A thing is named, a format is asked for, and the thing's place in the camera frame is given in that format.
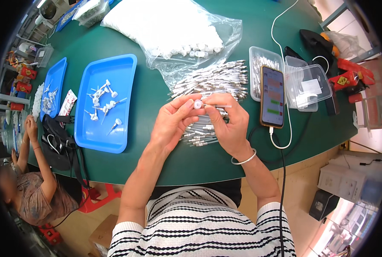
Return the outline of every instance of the silver bracelet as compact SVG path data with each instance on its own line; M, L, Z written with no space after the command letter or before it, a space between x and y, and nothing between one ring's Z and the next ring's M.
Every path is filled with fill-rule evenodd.
M246 161L244 162L233 162L232 160L234 159L234 157L231 158L231 163L234 164L234 165L241 165L241 164L244 164L246 162L249 162L250 160L252 160L252 158L254 158L254 156L257 154L257 150L255 150L255 148L252 148L252 150L254 151L254 154Z

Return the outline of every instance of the woman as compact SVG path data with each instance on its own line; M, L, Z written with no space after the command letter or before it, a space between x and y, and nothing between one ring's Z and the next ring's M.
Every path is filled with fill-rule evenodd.
M34 117L29 115L24 125L26 131L16 164L0 167L0 190L4 201L24 221L41 226L76 210L81 202L81 186L76 179L69 181L62 175L55 177L39 145ZM25 172L28 170L30 142L40 172Z
M151 140L124 186L108 256L282 255L281 194L278 183L246 140L248 113L230 94L209 96L203 100L207 104L205 109L199 110L193 109L196 99L201 99L201 95L186 95L161 108ZM229 123L224 122L213 105L232 106L225 108ZM255 223L237 210L241 201L239 180L234 180L239 183L234 183L239 185L239 196L235 194L235 185L225 188L223 182L215 183L221 184L216 187L212 184L177 187L161 195L154 190L164 162L185 128L205 112L211 118L219 144L241 162L246 180L257 197ZM284 211L281 220L283 253L287 257L296 256Z

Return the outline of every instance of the brown shirt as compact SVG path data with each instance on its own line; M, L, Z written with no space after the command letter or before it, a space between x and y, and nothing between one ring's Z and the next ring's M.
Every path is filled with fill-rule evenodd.
M17 173L17 189L22 192L20 217L34 226L41 226L66 216L79 207L79 204L57 183L57 190L51 203L41 189L44 181L40 172Z

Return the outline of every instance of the green table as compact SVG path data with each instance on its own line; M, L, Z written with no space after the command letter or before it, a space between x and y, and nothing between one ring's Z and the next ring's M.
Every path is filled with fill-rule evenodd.
M197 2L211 13L243 20L242 40L228 60L245 59L248 61L250 46L258 46L279 53L278 46L270 36L272 21L294 0L284 0L281 3L271 0L197 0ZM305 50L301 42L299 29L321 32L319 21L321 20L312 6L306 1L299 1L295 7L276 21L274 36L283 47L288 45L305 60L309 60L312 56ZM90 180L124 184L135 169L143 149L149 142L158 110L166 104L168 87L158 70L150 70L146 67L145 56L139 45L113 29L101 27L99 24L85 28L78 26L78 22L71 21L62 31L56 32L48 42L55 50L47 68L38 69L37 79L33 81L33 91L35 92L37 86L44 81L48 69L65 56L68 67L61 102L65 99L69 89L78 94L82 74L90 62L121 54L137 56L138 65L132 86L127 148L120 154L82 149ZM319 110L312 114L302 141L286 158L286 165L315 156L357 134L357 129L352 124L352 112L355 110L355 105L348 104L347 97L342 92L337 95L341 113L337 116L328 116L324 102L320 102ZM249 132L258 125L260 103L248 97L241 105L250 114ZM297 144L298 137L305 129L305 122L310 115L310 113L292 109L290 113L293 136L291 146L284 150L285 152ZM72 109L71 115L75 115L75 107ZM275 132L282 145L288 143L290 136L287 114L285 121L283 129ZM38 124L41 136L40 121ZM74 134L73 125L67 125L66 130L70 134ZM252 147L257 149L258 157L265 160L281 158L280 150L272 146L268 129L265 127L258 129L252 137ZM231 157L219 144L191 148L180 142L165 162L157 185L188 185L244 177L243 169L240 166L232 165L230 159ZM37 165L33 150L31 150L29 162ZM267 166L273 170L282 167L282 163L276 162ZM57 170L54 172L69 174L69 172Z

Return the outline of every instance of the striped shirt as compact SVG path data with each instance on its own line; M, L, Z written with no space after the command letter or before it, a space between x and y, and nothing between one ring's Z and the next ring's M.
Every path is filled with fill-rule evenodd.
M197 186L176 188L147 204L147 226L118 223L109 257L118 256L264 256L281 255L280 203L268 203L256 224L222 193ZM285 212L285 256L296 256Z

